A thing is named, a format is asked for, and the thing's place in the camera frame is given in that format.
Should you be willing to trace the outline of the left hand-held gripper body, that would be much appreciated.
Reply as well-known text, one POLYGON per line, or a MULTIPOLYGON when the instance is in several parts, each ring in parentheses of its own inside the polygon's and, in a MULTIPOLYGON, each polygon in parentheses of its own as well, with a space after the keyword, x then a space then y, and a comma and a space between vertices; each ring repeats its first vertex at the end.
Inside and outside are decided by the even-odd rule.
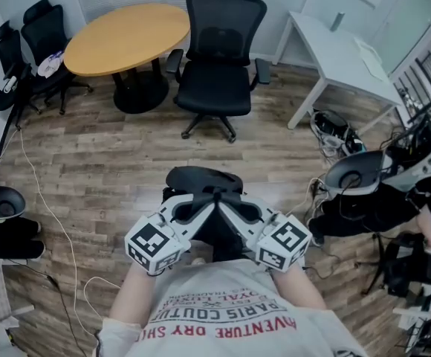
POLYGON ((155 276, 177 263, 190 248, 187 226, 170 222, 162 213, 142 216, 124 237, 126 255, 155 276))

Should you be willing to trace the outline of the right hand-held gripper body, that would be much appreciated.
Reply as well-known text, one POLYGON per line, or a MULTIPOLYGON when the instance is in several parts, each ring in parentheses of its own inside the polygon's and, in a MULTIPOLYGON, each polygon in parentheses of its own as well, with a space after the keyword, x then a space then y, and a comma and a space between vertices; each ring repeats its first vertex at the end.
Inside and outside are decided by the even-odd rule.
POLYGON ((280 212, 248 225, 244 235, 255 261, 280 272, 303 258, 311 242, 311 232, 295 216, 280 212))

